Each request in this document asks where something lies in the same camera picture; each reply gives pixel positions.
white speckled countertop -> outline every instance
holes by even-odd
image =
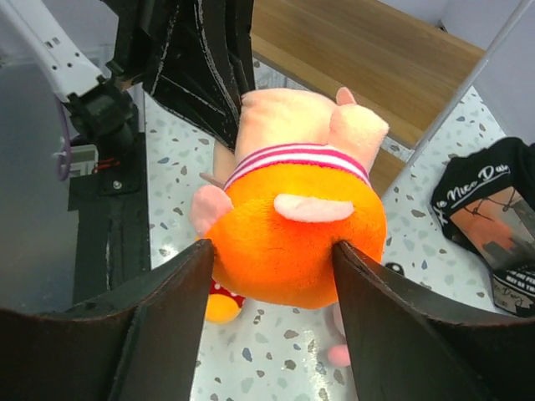
[[[256,66],[258,87],[291,86],[284,77],[266,78],[265,67]],[[492,308],[481,263],[447,242],[427,209],[449,154],[467,155],[503,136],[474,90],[463,102],[384,197],[390,226],[385,262],[398,262],[408,278],[434,291]],[[187,213],[193,192],[202,185],[199,173],[211,169],[213,139],[151,99],[146,121],[156,267],[194,240]],[[410,156],[395,144],[384,147],[401,158]],[[329,310],[310,312],[248,300],[236,321],[204,327],[191,400],[355,400],[350,369],[332,368],[326,359],[326,350],[343,340]]]

plush toy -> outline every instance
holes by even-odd
[[[295,89],[245,94],[235,153],[216,144],[211,185],[191,205],[198,236],[216,249],[215,282],[280,305],[337,302],[333,244],[348,241],[376,261],[383,252],[385,212],[369,171],[388,129],[346,88],[336,103]],[[218,308],[209,302],[206,319],[237,316]]]
[[[338,303],[333,307],[333,318],[334,326],[338,329],[340,334],[345,337],[344,323],[342,322],[342,311],[340,311],[340,305]],[[351,364],[347,344],[340,344],[331,347],[327,352],[327,358],[337,368],[346,368]]]

wooden surface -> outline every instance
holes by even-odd
[[[375,192],[382,196],[404,167],[402,160],[381,149],[369,174]]]
[[[264,62],[329,96],[344,85],[414,146],[483,50],[377,0],[255,0]]]

pink and white stripe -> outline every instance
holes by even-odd
[[[269,165],[319,165],[332,169],[346,171],[361,179],[366,185],[370,185],[368,172],[365,168],[350,156],[336,150],[329,145],[316,144],[289,144],[276,145],[258,150],[248,157],[234,170],[225,184],[225,190],[233,182],[252,171]]]

orange plush toy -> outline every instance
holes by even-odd
[[[389,127],[346,88],[336,103],[264,89],[242,104],[235,154],[216,144],[214,176],[205,176],[211,185],[197,190],[191,207],[199,237],[216,249],[214,279],[258,301],[326,307],[338,301],[336,242],[376,261],[383,253],[385,212],[369,171]],[[237,316],[232,309],[224,318],[220,306],[209,302],[206,319]]]

